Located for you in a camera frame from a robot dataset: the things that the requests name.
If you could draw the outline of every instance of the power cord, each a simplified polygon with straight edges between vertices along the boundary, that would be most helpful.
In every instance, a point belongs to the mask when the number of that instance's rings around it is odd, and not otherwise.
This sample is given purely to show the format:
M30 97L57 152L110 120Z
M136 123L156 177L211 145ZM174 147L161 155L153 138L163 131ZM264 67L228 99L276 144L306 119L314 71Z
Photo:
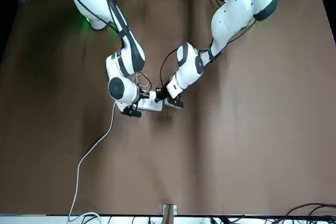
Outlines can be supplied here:
M106 131L106 133L102 137L100 137L95 142L95 144L85 153L85 155L81 158L81 160L78 163L78 166L77 166L77 178L76 178L76 190L75 190L75 195L73 197L72 205L71 205L71 208L70 208L70 211L69 211L69 215L68 215L68 219L67 219L67 224L70 223L70 222L73 222L73 221L77 220L78 218L85 217L85 216L88 216L88 215L94 215L95 216L94 218L98 218L99 222L102 224L101 217L99 216L99 214L97 214L95 212L86 212L86 213L84 213L84 214L82 214L80 216L75 217L72 220L70 220L70 217L71 217L73 206L75 205L76 198L77 198L80 165L83 162L83 160L90 154L90 152L110 133L110 131L112 129L112 126L113 126L113 121L114 121L115 107L116 107L116 103L114 103L113 108L112 108L112 118L111 118L111 123L110 123L109 129Z
M163 69L163 65L164 63L167 61L168 57L177 50L178 48L175 48L173 51L171 51L167 56L166 58L164 59L164 61L162 62L162 65L161 65L161 68L160 68L160 81L161 81L161 85L163 86L163 81L162 81L162 76L161 76L161 72L162 72L162 69Z

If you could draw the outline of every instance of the white cable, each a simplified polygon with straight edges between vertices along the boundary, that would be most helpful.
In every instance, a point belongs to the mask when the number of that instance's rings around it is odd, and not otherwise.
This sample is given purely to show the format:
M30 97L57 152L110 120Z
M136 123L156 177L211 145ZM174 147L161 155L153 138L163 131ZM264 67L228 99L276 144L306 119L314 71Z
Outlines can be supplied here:
M111 119L111 124L110 124L110 127L109 129L106 131L106 133L101 137L99 138L96 143L91 147L91 149L89 149L85 155L81 158L81 160L79 161L78 163L78 166L77 166L77 179L76 179L76 191L75 191L75 195L73 197L73 201L72 201L72 205L71 205L71 208L70 208L70 211L69 211L69 215L68 215L68 219L67 219L67 224L69 222L72 222L74 220L77 220L78 218L81 218L81 217L85 217L87 215L94 215L94 216L97 216L98 220L99 220L99 223L102 224L102 220L99 216L99 214L95 213L95 212L86 212L85 214L82 214L80 216L77 216L75 219L72 219L70 220L70 216L71 216L71 213L72 213L72 209L73 209L73 206L75 205L75 201L76 201L76 197L77 197L77 191L78 191L78 180L79 180L79 168L80 168L80 165L81 163L83 162L83 160L90 154L90 152L110 133L111 129L112 129L112 126L113 126L113 119L114 119L114 111L115 111L115 107L116 107L116 103L114 103L113 105L113 108L112 108L112 119Z
M138 80L138 76L146 76L147 84L146 85L141 85L140 82L139 82L139 80ZM144 73L135 73L135 75L133 77L133 82L134 82L134 79L137 81L136 84L138 84L142 88L146 88L149 85L148 76L145 75Z

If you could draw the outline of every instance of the brown table surface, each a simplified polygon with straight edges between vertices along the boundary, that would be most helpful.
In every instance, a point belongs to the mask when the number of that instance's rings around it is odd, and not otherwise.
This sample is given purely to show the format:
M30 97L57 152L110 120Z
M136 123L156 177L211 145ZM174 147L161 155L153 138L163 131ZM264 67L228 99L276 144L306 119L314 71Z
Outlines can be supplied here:
M208 0L118 4L154 87L168 52L210 43ZM68 212L77 163L110 122L104 64L119 47L72 0L20 6L1 70L1 213ZM175 70L173 55L163 78ZM83 162L76 213L159 214L175 203L182 215L283 215L335 201L336 47L321 1L279 0L182 99L182 110L141 119L116 113Z

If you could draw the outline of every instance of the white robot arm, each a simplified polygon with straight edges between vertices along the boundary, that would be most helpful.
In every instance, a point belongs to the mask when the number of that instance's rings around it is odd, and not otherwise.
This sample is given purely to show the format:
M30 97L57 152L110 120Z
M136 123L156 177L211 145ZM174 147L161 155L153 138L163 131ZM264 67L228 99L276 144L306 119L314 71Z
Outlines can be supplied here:
M141 88L128 76L140 72L145 63L144 52L134 37L131 28L120 12L114 0L73 0L78 10L89 19L93 29L103 29L109 22L113 22L117 28L118 35L122 39L122 49L110 55L106 59L106 70L108 75L108 90L121 113L140 117L141 112L137 111L138 103L146 102L141 99L149 99L150 93L142 92ZM162 109L162 104L151 108L148 105L144 109Z
M163 88L157 89L156 101L181 108L179 94L201 77L204 67L213 62L225 49L230 38L247 26L254 17L261 21L276 9L278 0L228 0L211 21L213 42L204 51L185 43L177 50L178 70Z

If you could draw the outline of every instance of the white object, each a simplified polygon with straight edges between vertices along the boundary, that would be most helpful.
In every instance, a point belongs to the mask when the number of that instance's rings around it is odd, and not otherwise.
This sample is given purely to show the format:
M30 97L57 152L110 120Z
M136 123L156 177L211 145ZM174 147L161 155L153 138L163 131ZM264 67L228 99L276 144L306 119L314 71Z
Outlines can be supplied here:
M162 215L165 214L165 212L167 211L168 207L172 206L173 207L173 211L174 211L174 215L177 215L177 205L169 205L169 204L163 204L162 205Z
M120 111L123 111L139 99L139 87L127 77L142 70L145 63L144 52L114 1L73 1L78 10L89 19L93 29L103 29L107 23L113 22L124 42L124 47L120 52L106 59L109 93L117 102Z
M213 43L209 50L201 52L203 66L218 57L232 36L244 28L254 15L264 10L271 2L272 0L227 0L212 18L211 32ZM181 51L180 53L177 51L178 62L182 59L181 57ZM202 75L195 71L195 68L190 63L195 58L195 52L189 50L186 57L186 62L189 63L186 66L179 66L178 71L167 84L168 92L172 98L175 98Z
M156 97L155 91L149 92L149 98L148 99L141 99L138 103L138 109L140 110L151 110L151 111L162 111L162 101L159 101L156 103L154 101Z

